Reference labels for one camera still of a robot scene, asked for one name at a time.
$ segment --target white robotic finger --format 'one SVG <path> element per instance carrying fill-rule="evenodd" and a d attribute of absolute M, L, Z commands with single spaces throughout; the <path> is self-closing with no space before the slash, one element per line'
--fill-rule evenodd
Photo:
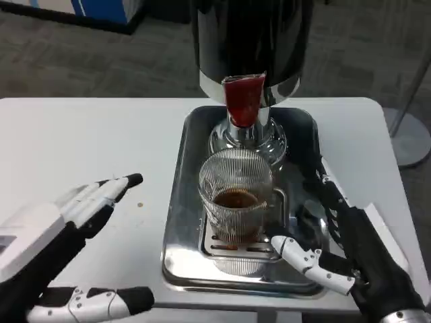
<path fill-rule="evenodd" d="M 275 236 L 271 245 L 298 272 L 316 283 L 347 295 L 355 278 L 332 273 L 319 266 L 322 250 L 304 250 L 294 238 Z"/>
<path fill-rule="evenodd" d="M 89 194 L 82 201 L 75 203 L 63 216 L 74 222 L 76 228 L 80 228 L 103 207 L 112 205 L 118 195 L 126 189 L 128 183 L 129 179 L 123 177 L 110 180 L 96 190 L 89 188 Z"/>
<path fill-rule="evenodd" d="M 61 209 L 67 203 L 72 201 L 80 192 L 82 192 L 88 185 L 81 185 L 80 187 L 75 187 L 71 190 L 68 190 L 65 194 L 61 195 L 59 198 L 55 200 L 56 206 Z"/>
<path fill-rule="evenodd" d="M 126 318 L 151 309 L 147 287 L 105 289 L 53 287 L 27 314 L 28 323 L 98 323 Z"/>
<path fill-rule="evenodd" d="M 79 202 L 86 200 L 91 194 L 93 194 L 100 187 L 99 183 L 93 183 L 83 187 L 69 202 L 65 203 L 61 207 L 61 214 L 66 221 L 70 220 L 71 210 L 74 209 Z"/>

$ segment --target red tap handle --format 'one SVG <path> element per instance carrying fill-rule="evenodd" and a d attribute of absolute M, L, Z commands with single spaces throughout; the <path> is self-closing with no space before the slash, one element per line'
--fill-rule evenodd
<path fill-rule="evenodd" d="M 266 73 L 262 73 L 229 76 L 223 80 L 226 105 L 235 126 L 248 128 L 256 122 L 265 77 Z"/>

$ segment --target ribbed glass cup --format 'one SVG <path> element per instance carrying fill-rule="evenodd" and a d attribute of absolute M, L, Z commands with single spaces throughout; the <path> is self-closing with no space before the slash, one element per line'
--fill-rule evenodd
<path fill-rule="evenodd" d="M 209 223 L 219 239 L 231 244 L 257 240 L 272 191 L 270 165 L 248 149 L 219 151 L 199 173 L 199 194 Z"/>

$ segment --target gray carpet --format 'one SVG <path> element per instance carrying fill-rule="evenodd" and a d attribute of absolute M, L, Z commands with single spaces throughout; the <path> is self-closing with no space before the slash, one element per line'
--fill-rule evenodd
<path fill-rule="evenodd" d="M 431 39 L 430 0 L 317 0 L 296 96 L 396 106 Z M 147 18 L 132 36 L 0 12 L 0 97 L 202 97 L 189 26 Z M 431 72 L 412 113 L 431 128 Z M 431 162 L 402 172 L 431 273 Z"/>

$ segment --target stand base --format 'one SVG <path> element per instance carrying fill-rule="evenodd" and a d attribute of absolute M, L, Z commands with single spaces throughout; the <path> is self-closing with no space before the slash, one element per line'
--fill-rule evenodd
<path fill-rule="evenodd" d="M 383 108 L 388 128 L 392 125 L 398 110 Z M 399 168 L 412 167 L 424 161 L 431 151 L 431 135 L 425 125 L 407 113 L 398 133 L 391 138 L 392 147 Z"/>

